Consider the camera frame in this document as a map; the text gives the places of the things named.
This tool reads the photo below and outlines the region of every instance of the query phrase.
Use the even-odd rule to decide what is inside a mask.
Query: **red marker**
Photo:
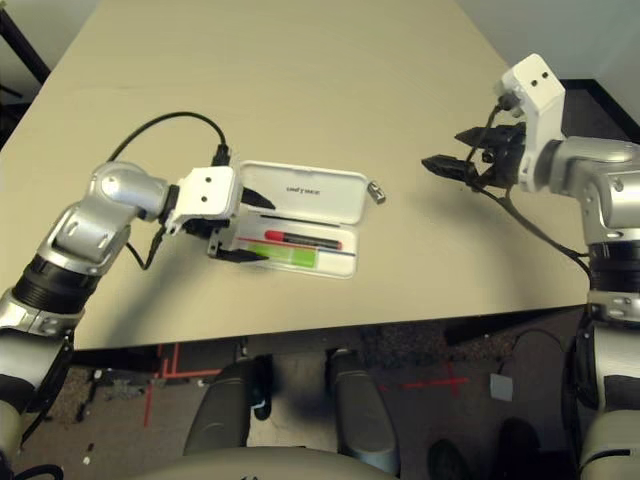
[[[267,230],[264,238],[273,242],[295,243],[297,245],[308,245],[310,247],[330,248],[332,250],[342,250],[342,242],[329,240],[328,238],[308,237],[296,233],[280,232],[278,230]]]

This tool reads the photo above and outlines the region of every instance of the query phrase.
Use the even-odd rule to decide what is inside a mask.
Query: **table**
[[[193,110],[222,125],[233,162],[359,171],[368,201],[358,272],[337,280],[206,257],[167,240],[148,272],[123,252],[87,305],[79,349],[111,348],[582,303],[581,271],[419,160],[463,155],[505,64],[453,0],[103,0],[1,153],[0,278],[14,283],[91,171],[144,121]],[[122,155],[172,182],[217,138],[180,119]],[[516,194],[525,214],[583,248],[576,204]],[[137,222],[146,253],[157,225]]]

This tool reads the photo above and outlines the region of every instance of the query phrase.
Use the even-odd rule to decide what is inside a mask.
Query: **black cable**
[[[493,110],[491,110],[491,113],[489,114],[489,118],[487,119],[486,125],[482,129],[482,132],[480,132],[480,135],[478,135],[478,138],[476,139],[473,147],[471,147],[471,151],[467,155],[467,158],[465,159],[465,162],[467,162],[467,163],[471,162],[471,159],[473,158],[473,155],[475,155],[476,151],[478,150],[478,147],[480,146],[480,144],[484,140],[484,137],[487,136],[487,132],[489,132],[489,129],[491,128],[491,125],[493,125],[493,121],[495,120],[496,115],[498,115],[498,113],[501,110],[502,110],[502,107],[500,107],[500,105],[496,105],[495,107],[493,107]]]
[[[200,115],[199,113],[195,113],[195,112],[185,111],[185,112],[165,113],[164,115],[160,115],[159,117],[153,118],[148,122],[143,123],[138,128],[136,128],[133,132],[131,132],[129,136],[127,136],[127,138],[125,138],[120,143],[120,145],[118,145],[118,147],[113,151],[113,153],[109,156],[109,158],[107,158],[107,162],[113,162],[116,158],[118,158],[120,153],[122,153],[122,151],[125,148],[127,148],[127,146],[145,130],[148,130],[150,127],[153,127],[154,125],[160,122],[164,122],[165,120],[169,120],[170,118],[177,118],[177,117],[193,117],[193,118],[197,118],[198,120],[202,120],[207,125],[210,125],[211,128],[213,128],[216,131],[216,133],[220,137],[220,143],[222,145],[227,144],[227,139],[225,138],[224,133],[222,132],[222,129],[210,118],[207,118],[204,115]]]
[[[471,147],[471,150],[469,151],[469,154],[467,155],[467,158],[465,159],[465,162],[467,162],[467,163],[471,162],[471,159],[473,158],[473,155],[478,150],[478,147],[480,146],[480,144],[484,140],[485,136],[487,135],[487,132],[489,131],[489,129],[493,125],[493,121],[495,120],[495,117],[498,114],[498,112],[500,112],[500,110],[502,110],[500,105],[496,105],[495,107],[493,107],[493,110],[491,110],[491,113],[489,114],[489,118],[487,120],[486,125],[484,126],[484,128],[483,128],[482,132],[480,133],[480,135],[478,135],[478,138],[474,142],[473,147]],[[468,169],[465,170],[465,176],[466,176],[465,183],[467,185],[472,187],[472,189],[474,191],[476,191],[478,193],[481,193],[482,195],[490,198],[491,200],[496,202],[498,205],[500,205],[525,230],[527,230],[529,233],[531,233],[534,236],[538,237],[540,240],[542,240],[543,242],[546,242],[548,245],[550,245],[551,247],[555,248],[560,253],[562,253],[563,255],[568,257],[569,259],[571,259],[573,262],[576,263],[576,265],[578,265],[587,274],[587,277],[589,277],[589,279],[591,279],[591,270],[589,269],[589,267],[582,260],[580,260],[580,258],[587,257],[588,254],[576,252],[575,250],[572,250],[572,249],[570,249],[568,247],[565,247],[561,243],[556,242],[551,237],[549,237],[549,235],[544,233],[537,225],[535,225],[528,218],[526,218],[524,215],[522,215],[520,213],[520,211],[518,211],[518,209],[513,204],[513,201],[511,200],[511,188],[512,187],[507,188],[504,197],[501,197],[501,198],[497,197],[493,193],[485,190],[480,185],[477,185],[474,180],[469,178],[468,173],[467,173],[468,171],[469,171]]]
[[[146,261],[142,260],[142,257],[140,256],[138,251],[135,249],[135,247],[131,245],[129,242],[127,242],[126,244],[127,249],[131,252],[131,255],[133,255],[133,258],[136,259],[136,262],[138,262],[138,265],[142,270],[148,270],[149,267],[151,266],[151,263],[153,262],[153,259],[156,256],[156,253],[158,251],[158,248],[160,247],[160,244],[162,243],[162,238],[166,231],[167,229],[164,226],[162,226],[155,233],[155,235],[153,236],[153,240],[151,240],[151,246],[149,247],[149,254],[147,255]]]
[[[218,126],[218,124],[216,124],[216,122],[214,122],[210,118],[205,117],[204,115],[201,115],[199,113],[188,112],[188,111],[165,113],[164,115],[160,115],[159,117],[153,118],[148,122],[143,123],[138,128],[136,128],[133,132],[131,132],[127,136],[127,138],[125,138],[120,143],[120,145],[118,145],[118,147],[113,151],[111,155],[109,155],[109,158],[107,158],[106,161],[107,162],[115,161],[118,158],[118,156],[122,153],[122,151],[125,148],[127,148],[127,146],[142,132],[148,130],[149,128],[151,128],[154,125],[157,125],[160,122],[169,120],[171,118],[178,118],[178,117],[197,118],[198,120],[202,120],[207,125],[211,126],[211,128],[213,128],[218,134],[218,136],[220,137],[220,145],[218,145],[218,149],[216,150],[216,153],[213,156],[213,160],[211,164],[226,165],[229,163],[229,147],[227,146],[227,139],[224,136],[224,132],[222,131],[222,129]],[[143,261],[142,257],[140,256],[138,251],[135,249],[135,247],[131,243],[127,242],[126,244],[127,249],[129,250],[129,252],[131,252],[131,254],[135,258],[138,265],[140,265],[140,268],[142,270],[148,270],[149,267],[151,266],[151,262],[153,262],[153,258],[155,257],[156,252],[158,251],[158,248],[162,243],[162,235],[165,232],[166,232],[166,229],[164,229],[164,227],[158,230],[158,232],[156,232],[155,236],[153,237],[153,241],[151,242],[151,247],[149,248],[149,254],[147,255],[146,261]]]
[[[63,480],[64,472],[58,465],[38,465],[31,467],[14,477],[14,480],[27,480],[40,475],[51,475],[53,480]]]
[[[513,352],[515,351],[516,347],[518,346],[518,343],[520,342],[520,339],[522,337],[524,337],[525,335],[528,335],[529,333],[540,333],[542,335],[545,335],[545,336],[549,337],[551,340],[553,340],[555,342],[555,344],[558,346],[560,351],[562,353],[565,353],[564,352],[564,347],[562,346],[562,342],[553,333],[548,332],[547,330],[543,330],[542,328],[529,328],[529,329],[524,330],[524,331],[522,331],[522,332],[520,332],[519,334],[516,335],[515,340],[513,342],[513,346],[511,347],[511,357],[513,357]],[[498,367],[498,371],[496,372],[498,375],[502,374],[502,370],[504,369],[504,366],[507,363],[507,360],[509,360],[511,357],[503,360],[500,363],[500,366]]]

